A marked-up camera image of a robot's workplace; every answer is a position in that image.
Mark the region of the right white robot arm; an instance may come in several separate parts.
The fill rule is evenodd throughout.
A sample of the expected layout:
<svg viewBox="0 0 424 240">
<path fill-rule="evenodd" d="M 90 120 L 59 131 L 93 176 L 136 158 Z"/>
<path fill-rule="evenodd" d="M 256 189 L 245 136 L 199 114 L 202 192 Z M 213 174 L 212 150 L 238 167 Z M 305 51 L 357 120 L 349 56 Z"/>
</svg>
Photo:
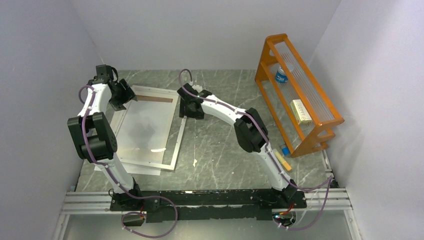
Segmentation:
<svg viewBox="0 0 424 240">
<path fill-rule="evenodd" d="M 233 126 L 239 146 L 256 157 L 268 176 L 278 206 L 286 208 L 294 201 L 296 183 L 273 152 L 268 130 L 256 109 L 235 107 L 207 90 L 196 91 L 188 83 L 177 93 L 181 98 L 180 113 L 183 117 L 200 120 L 207 114 Z"/>
</svg>

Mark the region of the brown backing board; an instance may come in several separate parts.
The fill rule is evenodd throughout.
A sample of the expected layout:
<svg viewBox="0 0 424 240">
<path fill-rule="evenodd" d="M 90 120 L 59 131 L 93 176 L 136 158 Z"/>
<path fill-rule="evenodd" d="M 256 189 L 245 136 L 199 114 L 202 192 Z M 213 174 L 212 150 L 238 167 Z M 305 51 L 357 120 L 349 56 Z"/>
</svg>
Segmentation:
<svg viewBox="0 0 424 240">
<path fill-rule="evenodd" d="M 157 97 L 157 96 L 146 96 L 146 95 L 137 95 L 136 99 L 138 101 L 146 101 L 146 102 L 159 102 L 159 103 L 172 103 L 172 98 L 167 97 Z"/>
</svg>

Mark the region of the white photo sheet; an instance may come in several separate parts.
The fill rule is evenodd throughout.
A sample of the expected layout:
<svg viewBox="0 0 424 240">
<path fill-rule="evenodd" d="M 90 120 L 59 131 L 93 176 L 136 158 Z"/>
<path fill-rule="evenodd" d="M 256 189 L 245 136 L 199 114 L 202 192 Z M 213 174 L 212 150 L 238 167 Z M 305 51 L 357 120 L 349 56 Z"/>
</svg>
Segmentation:
<svg viewBox="0 0 424 240">
<path fill-rule="evenodd" d="M 148 160 L 141 160 L 141 159 L 120 159 L 122 165 L 124 166 L 125 170 L 130 174 L 138 174 L 138 175 L 152 175 L 152 176 L 159 176 L 161 174 L 160 168 L 150 167 L 141 165 L 142 162 L 152 162 L 152 163 L 158 163 L 162 164 L 162 159 L 148 159 Z"/>
</svg>

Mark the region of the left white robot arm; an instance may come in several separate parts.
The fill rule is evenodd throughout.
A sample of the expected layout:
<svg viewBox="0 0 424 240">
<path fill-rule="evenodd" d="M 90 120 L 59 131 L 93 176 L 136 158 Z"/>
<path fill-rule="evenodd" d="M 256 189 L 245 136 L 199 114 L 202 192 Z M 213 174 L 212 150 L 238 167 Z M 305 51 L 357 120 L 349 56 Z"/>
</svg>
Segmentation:
<svg viewBox="0 0 424 240">
<path fill-rule="evenodd" d="M 82 109 L 67 120 L 77 155 L 100 169 L 125 206 L 139 209 L 143 196 L 118 157 L 118 141 L 105 115 L 108 105 L 115 111 L 125 110 L 124 105 L 136 99 L 133 90 L 124 79 L 117 81 L 115 74 L 99 73 L 80 88 L 78 98 Z"/>
</svg>

